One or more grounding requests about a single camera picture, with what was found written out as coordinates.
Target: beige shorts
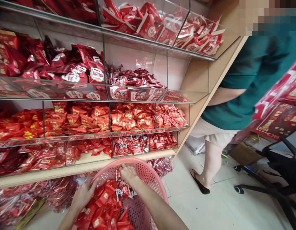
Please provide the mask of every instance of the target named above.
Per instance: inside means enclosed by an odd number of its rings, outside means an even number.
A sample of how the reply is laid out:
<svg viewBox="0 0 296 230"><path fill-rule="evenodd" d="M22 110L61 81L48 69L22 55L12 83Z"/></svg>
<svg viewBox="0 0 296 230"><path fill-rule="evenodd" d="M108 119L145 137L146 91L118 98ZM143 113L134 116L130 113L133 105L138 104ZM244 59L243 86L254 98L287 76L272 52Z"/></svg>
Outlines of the beige shorts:
<svg viewBox="0 0 296 230"><path fill-rule="evenodd" d="M239 130L220 129L206 122L204 119L199 118L197 124L195 125L194 129L191 132L191 136L193 137L205 136L207 141L215 145L218 145L222 148L225 148L238 131Z"/></svg>

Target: pink plastic basket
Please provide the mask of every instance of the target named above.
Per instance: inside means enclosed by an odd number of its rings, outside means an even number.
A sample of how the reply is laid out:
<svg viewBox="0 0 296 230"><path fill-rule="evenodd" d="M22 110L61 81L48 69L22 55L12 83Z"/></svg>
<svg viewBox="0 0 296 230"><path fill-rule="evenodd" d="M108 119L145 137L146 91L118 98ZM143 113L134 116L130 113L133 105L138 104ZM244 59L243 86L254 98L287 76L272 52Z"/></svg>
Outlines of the pink plastic basket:
<svg viewBox="0 0 296 230"><path fill-rule="evenodd" d="M120 158L108 164L95 175L90 184L92 184L94 180L96 180L96 178L99 178L97 186L104 184L108 179L115 179L116 169L119 169L122 163L133 166L138 176L144 181L144 183L152 188L163 198L163 200L166 201L166 203L168 203L166 190L155 170L146 162L133 157ZM148 212L144 202L138 195L133 197L133 199L124 199L122 201L122 204L123 209L121 210L120 214L122 214L125 209L128 209L129 219L135 229L157 230L157 227L150 213Z"/></svg>

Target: black office chair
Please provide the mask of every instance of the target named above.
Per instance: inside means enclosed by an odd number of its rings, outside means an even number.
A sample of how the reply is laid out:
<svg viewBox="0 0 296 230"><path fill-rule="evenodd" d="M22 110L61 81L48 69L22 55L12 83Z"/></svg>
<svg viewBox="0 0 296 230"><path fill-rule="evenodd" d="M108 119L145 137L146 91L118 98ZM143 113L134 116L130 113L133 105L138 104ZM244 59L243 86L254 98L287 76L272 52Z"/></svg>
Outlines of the black office chair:
<svg viewBox="0 0 296 230"><path fill-rule="evenodd" d="M272 150L280 150L287 153L292 153L293 158L288 158L281 154L275 153ZM244 194L244 188L257 192L269 194L276 198L281 205L286 217L288 218L292 228L296 230L296 217L292 211L292 207L296 210L296 202L288 197L288 195L296 193L296 131L290 136L282 139L279 142L265 147L262 152L257 151L258 154L266 157L269 160L268 165L278 171L280 175L288 182L288 186L282 187L280 183L270 183L259 175L253 173L244 166L235 166L237 171L245 171L249 176L260 182L265 188L240 184L234 186L237 193Z"/></svg>

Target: green shirt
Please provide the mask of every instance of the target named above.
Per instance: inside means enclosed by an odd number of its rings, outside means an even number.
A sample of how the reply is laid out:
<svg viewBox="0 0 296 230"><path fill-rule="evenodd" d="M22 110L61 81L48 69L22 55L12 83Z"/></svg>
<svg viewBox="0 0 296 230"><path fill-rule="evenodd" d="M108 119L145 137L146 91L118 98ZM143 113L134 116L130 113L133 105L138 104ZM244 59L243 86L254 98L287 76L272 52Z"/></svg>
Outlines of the green shirt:
<svg viewBox="0 0 296 230"><path fill-rule="evenodd" d="M220 84L246 91L231 101L207 106L201 117L221 129L245 128L255 104L295 61L296 36L250 36Z"/></svg>

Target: person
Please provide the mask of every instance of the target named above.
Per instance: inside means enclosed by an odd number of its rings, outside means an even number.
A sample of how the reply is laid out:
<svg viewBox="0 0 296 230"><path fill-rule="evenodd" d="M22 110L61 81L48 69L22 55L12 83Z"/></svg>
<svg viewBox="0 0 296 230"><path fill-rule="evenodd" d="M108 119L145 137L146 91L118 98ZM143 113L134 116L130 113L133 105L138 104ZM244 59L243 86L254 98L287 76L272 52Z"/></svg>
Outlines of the person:
<svg viewBox="0 0 296 230"><path fill-rule="evenodd" d="M188 228L175 211L137 175L135 169L125 163L120 167L122 179L126 181L145 203L159 230L187 230ZM75 192L70 210L63 218L58 230L70 230L80 211L94 194L97 180L89 188L89 180Z"/></svg>
<svg viewBox="0 0 296 230"><path fill-rule="evenodd" d="M296 61L296 36L249 36L191 132L205 136L203 172L190 173L203 194L219 171L223 149L252 119L255 104Z"/></svg>

